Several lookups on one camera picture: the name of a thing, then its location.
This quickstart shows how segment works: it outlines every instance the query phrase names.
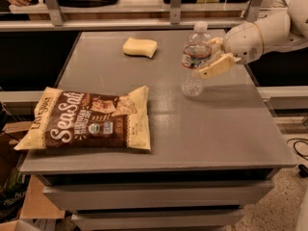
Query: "gray tabletop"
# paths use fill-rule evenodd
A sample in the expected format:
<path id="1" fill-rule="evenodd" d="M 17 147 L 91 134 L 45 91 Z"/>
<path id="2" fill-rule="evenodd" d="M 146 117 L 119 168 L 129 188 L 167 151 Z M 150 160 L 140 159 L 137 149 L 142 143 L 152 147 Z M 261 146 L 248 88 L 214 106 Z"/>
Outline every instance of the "gray tabletop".
<path id="1" fill-rule="evenodd" d="M 198 98 L 181 91 L 182 47 L 190 31 L 82 33 L 59 89 L 122 95 L 149 86 L 151 152 L 71 148 L 28 153 L 33 174 L 280 168 L 296 164 L 243 65 L 206 80 Z M 211 30 L 223 37 L 223 30 Z M 152 60 L 126 56 L 129 37 L 155 39 Z"/>

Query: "gray drawer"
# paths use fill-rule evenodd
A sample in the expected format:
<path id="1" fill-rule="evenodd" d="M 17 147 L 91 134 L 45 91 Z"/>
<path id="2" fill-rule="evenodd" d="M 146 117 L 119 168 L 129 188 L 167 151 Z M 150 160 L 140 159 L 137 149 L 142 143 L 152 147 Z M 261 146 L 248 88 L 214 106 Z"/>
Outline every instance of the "gray drawer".
<path id="1" fill-rule="evenodd" d="M 272 188 L 271 181 L 223 181 L 48 186 L 43 192 L 60 209 L 77 211 L 242 206 Z"/>
<path id="2" fill-rule="evenodd" d="M 233 225 L 244 215 L 238 210 L 189 210 L 159 212 L 120 212 L 73 215 L 82 230 L 163 230 L 214 231 L 218 226 Z"/>

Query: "bag of chips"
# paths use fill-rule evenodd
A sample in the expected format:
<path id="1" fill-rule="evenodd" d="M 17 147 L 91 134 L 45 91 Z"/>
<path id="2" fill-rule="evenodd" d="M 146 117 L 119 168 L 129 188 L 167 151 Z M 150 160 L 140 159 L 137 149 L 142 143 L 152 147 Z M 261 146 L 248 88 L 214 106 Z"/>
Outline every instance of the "bag of chips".
<path id="1" fill-rule="evenodd" d="M 127 147 L 150 150 L 148 87 L 127 95 L 46 88 L 35 120 L 14 148 Z"/>

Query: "speckled floor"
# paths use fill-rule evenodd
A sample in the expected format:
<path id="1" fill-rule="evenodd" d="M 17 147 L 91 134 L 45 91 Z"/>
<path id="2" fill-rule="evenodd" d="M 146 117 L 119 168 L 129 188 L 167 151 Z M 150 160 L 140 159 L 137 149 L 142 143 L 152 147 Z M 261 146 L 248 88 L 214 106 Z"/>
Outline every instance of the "speckled floor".
<path id="1" fill-rule="evenodd" d="M 304 138 L 306 134 L 288 134 L 285 139 Z M 300 144 L 302 153 L 308 154 L 308 145 Z M 308 167 L 308 161 L 298 157 L 298 163 Z M 297 167 L 284 168 L 274 177 L 274 188 L 257 204 L 244 207 L 244 217 L 227 230 L 236 231 L 295 231 L 300 205 L 307 191 L 308 178 L 301 178 Z"/>

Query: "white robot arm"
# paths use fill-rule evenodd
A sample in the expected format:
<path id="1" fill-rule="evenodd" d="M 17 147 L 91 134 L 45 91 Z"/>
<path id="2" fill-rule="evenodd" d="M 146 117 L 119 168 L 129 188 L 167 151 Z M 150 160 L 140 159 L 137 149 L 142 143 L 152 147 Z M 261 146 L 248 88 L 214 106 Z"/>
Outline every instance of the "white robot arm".
<path id="1" fill-rule="evenodd" d="M 234 27 L 224 39 L 214 38 L 213 42 L 213 45 L 220 45 L 220 49 L 214 48 L 211 61 L 195 73 L 202 79 L 221 74 L 234 64 L 257 61 L 271 51 L 289 52 L 306 48 L 308 0 L 291 0 L 287 11 Z"/>

